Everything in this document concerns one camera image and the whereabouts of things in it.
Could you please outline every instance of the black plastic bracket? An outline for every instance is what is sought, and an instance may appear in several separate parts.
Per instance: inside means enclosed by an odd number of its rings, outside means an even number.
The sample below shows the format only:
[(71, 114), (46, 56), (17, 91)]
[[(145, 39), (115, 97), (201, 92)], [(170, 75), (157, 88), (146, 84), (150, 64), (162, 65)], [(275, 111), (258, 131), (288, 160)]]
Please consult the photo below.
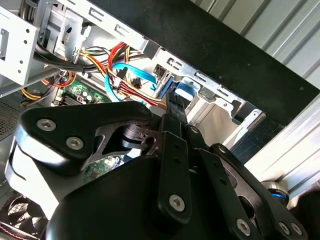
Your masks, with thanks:
[[(53, 121), (56, 127), (41, 129), (38, 122), (42, 119)], [(127, 125), (147, 125), (151, 119), (149, 109), (139, 102), (34, 108), (20, 116), (15, 140), (35, 160), (58, 173), (73, 175), (108, 154), (128, 152), (117, 130)], [(69, 137), (80, 139), (83, 147), (70, 148), (66, 144)]]
[(163, 216), (186, 225), (192, 217), (187, 142), (181, 122), (172, 114), (162, 116), (156, 155), (160, 159), (157, 206)]
[[(222, 158), (233, 169), (237, 171), (242, 179), (257, 193), (263, 202), (264, 210), (268, 214), (268, 219), (272, 225), (272, 232), (269, 237), (273, 239), (286, 240), (307, 240), (308, 234), (303, 226), (290, 214), (290, 212), (277, 201), (270, 192), (246, 169), (246, 167), (222, 144), (214, 144), (210, 147), (210, 152)], [(302, 234), (298, 234), (293, 226), (301, 229)]]

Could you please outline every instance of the metal bracket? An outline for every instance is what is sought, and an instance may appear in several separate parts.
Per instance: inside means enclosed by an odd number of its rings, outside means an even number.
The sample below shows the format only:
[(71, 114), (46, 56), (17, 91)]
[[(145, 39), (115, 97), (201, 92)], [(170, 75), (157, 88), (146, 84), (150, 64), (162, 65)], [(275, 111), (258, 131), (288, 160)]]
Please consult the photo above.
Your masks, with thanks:
[(259, 109), (253, 110), (243, 122), (233, 131), (233, 133), (223, 142), (222, 145), (233, 147), (248, 131), (249, 126), (262, 114)]
[[(127, 43), (134, 49), (143, 52), (145, 47), (150, 42), (150, 40), (148, 40), (145, 36), (142, 36), (139, 32), (123, 24), (121, 21), (115, 19), (112, 15), (108, 14), (87, 0), (58, 1), (75, 11), (77, 14), (80, 14), (82, 17), (104, 29), (108, 33), (112, 34), (117, 39)], [(214, 79), (202, 74), (188, 63), (178, 59), (175, 55), (165, 50), (163, 47), (159, 46), (152, 60), (174, 75), (188, 77), (194, 83), (202, 86), (203, 89), (208, 89), (211, 93), (213, 93), (213, 95), (218, 95), (220, 98), (224, 99), (230, 104), (232, 104), (234, 101), (238, 101), (241, 104), (245, 103), (245, 100), (224, 88)], [(209, 98), (205, 98), (203, 96), (201, 96), (201, 98), (203, 98), (205, 101), (210, 101)]]
[(0, 31), (8, 34), (7, 44), (1, 44), (5, 55), (0, 59), (0, 74), (19, 85), (24, 85), (29, 78), (29, 63), (34, 56), (38, 29), (0, 7)]

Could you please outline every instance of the black surface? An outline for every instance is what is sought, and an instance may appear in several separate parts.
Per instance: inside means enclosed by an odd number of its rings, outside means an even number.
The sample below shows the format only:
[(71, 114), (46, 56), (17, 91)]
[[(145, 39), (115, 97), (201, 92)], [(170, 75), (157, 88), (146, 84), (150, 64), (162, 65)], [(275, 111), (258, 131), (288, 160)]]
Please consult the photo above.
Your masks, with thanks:
[(174, 234), (151, 221), (156, 203), (157, 161), (142, 156), (68, 195), (57, 207), (46, 239), (221, 240), (230, 239), (213, 191), (190, 173), (192, 218)]
[(283, 128), (284, 126), (274, 121), (271, 117), (266, 117), (232, 147), (231, 152), (241, 163), (245, 164), (280, 133)]
[[(222, 144), (213, 144), (209, 148), (210, 152), (220, 157), (232, 169), (236, 171), (238, 177), (248, 184), (248, 186), (258, 195), (261, 199), (260, 205), (267, 212), (269, 221), (266, 223), (272, 226), (272, 231), (262, 233), (266, 239), (287, 239), (287, 240), (307, 240), (308, 236), (302, 225), (291, 215), (287, 208), (285, 208), (279, 201), (277, 201), (269, 191), (249, 172), (249, 170)], [(279, 226), (279, 222), (282, 222), (287, 226), (290, 234), (284, 233)], [(299, 235), (293, 230), (291, 223), (295, 223), (302, 230), (303, 234)]]
[(299, 220), (308, 233), (309, 240), (320, 239), (320, 190), (311, 190), (299, 198), (291, 213)]
[[(71, 105), (58, 107), (42, 107), (29, 109), (19, 117), (18, 128), (34, 138), (39, 143), (50, 146), (46, 149), (47, 155), (58, 154), (54, 161), (47, 158), (37, 159), (35, 149), (24, 149), (26, 154), (33, 156), (39, 162), (51, 167), (60, 174), (77, 174), (88, 161), (93, 158), (95, 161), (106, 157), (112, 151), (124, 151), (117, 135), (117, 129), (126, 125), (146, 125), (151, 120), (151, 112), (141, 103), (113, 102), (87, 105)], [(50, 119), (55, 122), (56, 128), (53, 131), (44, 131), (37, 127), (40, 119)], [(96, 132), (104, 128), (104, 138), (99, 147), (95, 146)], [(83, 147), (78, 150), (67, 146), (66, 140), (69, 137), (78, 137), (83, 141)], [(25, 138), (16, 138), (18, 145), (25, 143)]]
[(189, 0), (91, 2), (284, 126), (319, 93), (317, 88)]

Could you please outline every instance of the motherboard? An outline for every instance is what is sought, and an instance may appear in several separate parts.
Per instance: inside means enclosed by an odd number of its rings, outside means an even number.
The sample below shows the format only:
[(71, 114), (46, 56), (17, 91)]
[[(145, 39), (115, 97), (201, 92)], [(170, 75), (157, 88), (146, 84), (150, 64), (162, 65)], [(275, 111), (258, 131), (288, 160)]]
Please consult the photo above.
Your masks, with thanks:
[(90, 163), (84, 170), (84, 182), (87, 184), (123, 164), (124, 156), (108, 156)]
[(57, 91), (52, 107), (109, 102), (110, 100), (105, 95), (92, 90), (78, 81), (74, 81), (72, 85)]

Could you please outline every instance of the cooling fan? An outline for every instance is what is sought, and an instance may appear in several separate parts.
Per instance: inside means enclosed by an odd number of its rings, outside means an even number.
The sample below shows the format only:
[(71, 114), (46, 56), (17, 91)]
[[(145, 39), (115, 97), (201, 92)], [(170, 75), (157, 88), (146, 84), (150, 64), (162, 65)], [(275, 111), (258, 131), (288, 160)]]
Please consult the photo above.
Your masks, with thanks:
[(41, 207), (22, 195), (5, 205), (0, 215), (4, 223), (35, 237), (42, 234), (48, 223)]

